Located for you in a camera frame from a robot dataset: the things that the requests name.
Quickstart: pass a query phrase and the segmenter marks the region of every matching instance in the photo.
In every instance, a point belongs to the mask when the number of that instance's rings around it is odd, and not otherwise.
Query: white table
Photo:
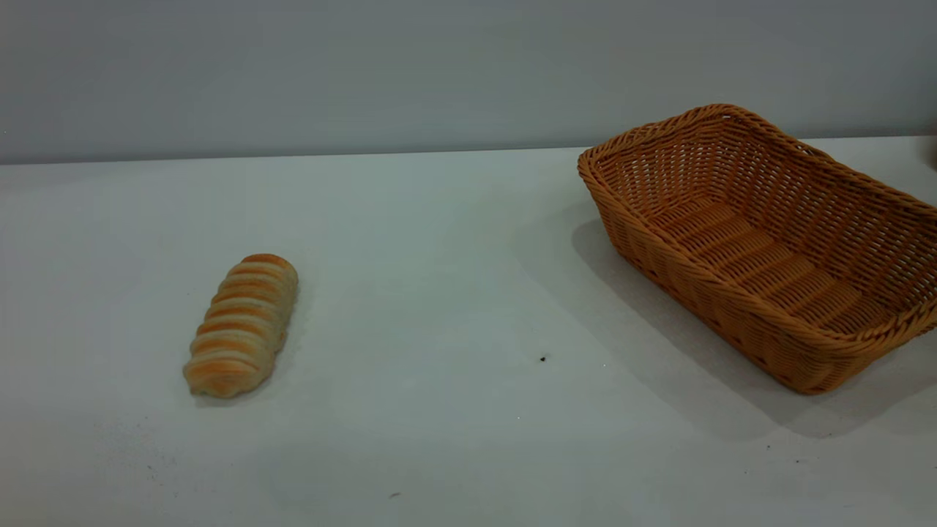
[[[811,143],[937,204],[913,138]],[[581,150],[0,168],[0,524],[937,523],[937,333],[787,391],[615,254]],[[273,378],[193,398],[261,251]]]

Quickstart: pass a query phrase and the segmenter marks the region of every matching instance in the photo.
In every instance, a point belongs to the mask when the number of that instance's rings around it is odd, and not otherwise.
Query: basket rim
[[[600,192],[609,198],[610,202],[634,225],[647,234],[657,238],[662,244],[671,249],[685,264],[691,265],[700,273],[702,279],[710,283],[717,283],[728,293],[741,302],[743,306],[755,314],[762,316],[773,324],[789,330],[796,337],[805,342],[822,347],[825,352],[832,354],[856,355],[863,352],[872,352],[881,347],[881,344],[893,339],[903,339],[909,332],[910,337],[924,331],[934,324],[937,318],[937,298],[929,302],[921,302],[910,309],[894,314],[887,322],[856,333],[841,333],[822,327],[814,326],[807,321],[785,313],[764,298],[749,293],[743,287],[718,277],[709,269],[709,266],[683,249],[672,236],[652,225],[638,211],[633,210],[614,195],[602,179],[601,173],[595,170],[595,165],[601,158],[613,155],[627,148],[634,148],[643,143],[654,142],[667,135],[677,133],[682,128],[690,126],[700,120],[711,119],[721,115],[723,118],[736,118],[745,125],[759,128],[765,134],[766,141],[782,143],[789,153],[798,156],[804,162],[817,169],[825,178],[849,178],[849,182],[862,189],[885,196],[896,207],[915,218],[922,218],[937,224],[937,208],[921,202],[914,196],[892,188],[864,173],[839,163],[826,152],[814,148],[781,131],[778,127],[766,121],[756,113],[733,104],[710,104],[694,108],[686,113],[665,119],[660,122],[649,123],[642,127],[633,128],[618,135],[605,143],[589,148],[579,156],[579,174],[586,182],[591,192]]]

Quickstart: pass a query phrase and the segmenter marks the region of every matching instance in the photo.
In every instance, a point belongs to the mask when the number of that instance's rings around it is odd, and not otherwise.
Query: golden-brown crust
[[[232,268],[189,347],[183,374],[193,394],[230,398],[270,375],[297,285],[292,265],[272,254],[248,256]]]

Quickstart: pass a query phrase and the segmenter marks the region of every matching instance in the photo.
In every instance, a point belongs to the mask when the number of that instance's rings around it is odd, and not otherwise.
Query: wicker basket
[[[937,209],[712,105],[589,149],[617,251],[797,392],[937,325]]]

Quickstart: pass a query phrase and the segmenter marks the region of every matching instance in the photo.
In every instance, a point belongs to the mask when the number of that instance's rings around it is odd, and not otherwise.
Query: white backdrop
[[[937,117],[933,0],[0,0],[0,162],[595,143],[709,102]]]

